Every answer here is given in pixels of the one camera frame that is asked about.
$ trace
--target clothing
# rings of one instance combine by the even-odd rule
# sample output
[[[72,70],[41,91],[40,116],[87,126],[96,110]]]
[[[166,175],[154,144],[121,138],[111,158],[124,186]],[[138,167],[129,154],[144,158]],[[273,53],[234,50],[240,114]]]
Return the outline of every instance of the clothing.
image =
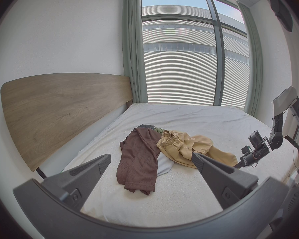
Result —
[[[217,149],[213,146],[211,139],[202,135],[189,137],[184,132],[164,130],[157,147],[171,160],[192,168],[196,168],[191,161],[192,152],[207,155],[229,166],[234,166],[238,163],[234,154]]]
[[[159,128],[159,127],[155,127],[154,130],[157,131],[157,132],[159,132],[159,133],[163,133],[164,132],[164,129]]]
[[[134,192],[140,189],[146,195],[155,191],[157,177],[157,157],[160,150],[156,146],[161,134],[147,127],[135,128],[120,142],[121,161],[117,167],[116,178],[125,189]]]
[[[174,161],[166,157],[165,154],[161,152],[157,158],[157,163],[157,176],[160,176],[164,173],[168,173],[171,170]]]
[[[138,127],[148,127],[148,128],[151,128],[151,129],[153,129],[154,130],[154,125],[144,125],[144,124],[142,124],[142,125],[139,125]]]

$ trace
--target mattress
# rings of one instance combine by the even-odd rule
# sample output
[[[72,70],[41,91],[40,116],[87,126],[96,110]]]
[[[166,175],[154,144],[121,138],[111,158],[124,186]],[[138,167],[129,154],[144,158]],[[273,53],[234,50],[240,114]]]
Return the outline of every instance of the mattress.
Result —
[[[165,227],[197,221],[222,211],[197,169],[174,163],[157,177],[149,196],[132,193],[118,184],[116,170],[121,158],[120,141],[138,125],[209,137],[214,146],[242,156],[251,145],[248,136],[258,130],[269,137],[271,128],[241,110],[224,106],[133,104],[79,152],[64,170],[110,153],[112,162],[93,189],[81,212],[104,221],[138,227]],[[293,167],[293,146],[286,140],[255,167],[241,170],[258,176],[260,184],[271,176],[283,181]]]

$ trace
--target curtain fold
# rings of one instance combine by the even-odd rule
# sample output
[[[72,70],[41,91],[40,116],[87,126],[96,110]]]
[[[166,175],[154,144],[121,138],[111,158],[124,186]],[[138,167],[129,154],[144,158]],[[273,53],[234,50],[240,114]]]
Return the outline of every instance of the curtain fold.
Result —
[[[249,43],[250,77],[244,112],[255,116],[262,89],[262,50],[255,21],[248,7],[238,2]]]
[[[147,103],[141,0],[124,0],[122,19],[124,75],[130,77],[133,103]]]

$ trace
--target sky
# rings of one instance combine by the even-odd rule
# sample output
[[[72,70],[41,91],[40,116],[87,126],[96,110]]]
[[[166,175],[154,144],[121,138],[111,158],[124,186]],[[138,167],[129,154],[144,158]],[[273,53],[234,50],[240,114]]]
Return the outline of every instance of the sky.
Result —
[[[244,23],[239,10],[216,0],[214,0],[214,3],[218,13],[238,20],[241,23]],[[206,0],[142,0],[143,7],[151,5],[186,5],[208,10]]]

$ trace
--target bed frame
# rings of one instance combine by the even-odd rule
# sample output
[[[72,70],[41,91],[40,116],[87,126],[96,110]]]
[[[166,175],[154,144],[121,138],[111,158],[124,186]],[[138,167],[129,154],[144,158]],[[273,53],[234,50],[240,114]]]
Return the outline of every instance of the bed frame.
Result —
[[[129,106],[132,98],[130,79],[121,75],[43,74],[1,87],[10,135],[32,171],[104,115]]]

